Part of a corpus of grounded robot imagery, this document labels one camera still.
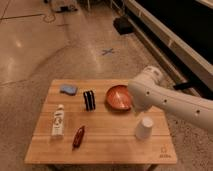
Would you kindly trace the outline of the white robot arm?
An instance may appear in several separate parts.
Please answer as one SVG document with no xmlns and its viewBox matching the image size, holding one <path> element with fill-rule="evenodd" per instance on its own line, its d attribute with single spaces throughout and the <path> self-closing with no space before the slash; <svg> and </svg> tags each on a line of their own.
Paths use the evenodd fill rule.
<svg viewBox="0 0 213 171">
<path fill-rule="evenodd" d="M 135 109 L 142 112 L 156 106 L 213 133 L 213 100 L 164 88 L 162 79 L 157 67 L 147 66 L 128 82 Z"/>
</svg>

